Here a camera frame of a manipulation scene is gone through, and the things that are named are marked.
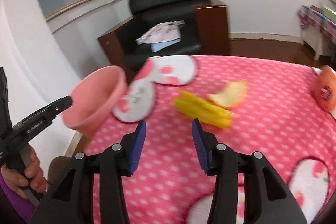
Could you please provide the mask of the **left hand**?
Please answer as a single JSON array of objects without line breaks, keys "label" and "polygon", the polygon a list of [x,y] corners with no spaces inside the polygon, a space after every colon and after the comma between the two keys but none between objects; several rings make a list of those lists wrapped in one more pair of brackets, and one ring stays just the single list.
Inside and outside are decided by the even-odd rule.
[{"label": "left hand", "polygon": [[21,187],[30,186],[34,191],[43,193],[47,188],[47,180],[44,177],[43,170],[40,167],[40,160],[33,147],[29,146],[30,164],[25,169],[25,175],[21,175],[14,169],[7,168],[4,165],[1,168],[1,174],[5,184],[18,196],[27,198]]}]

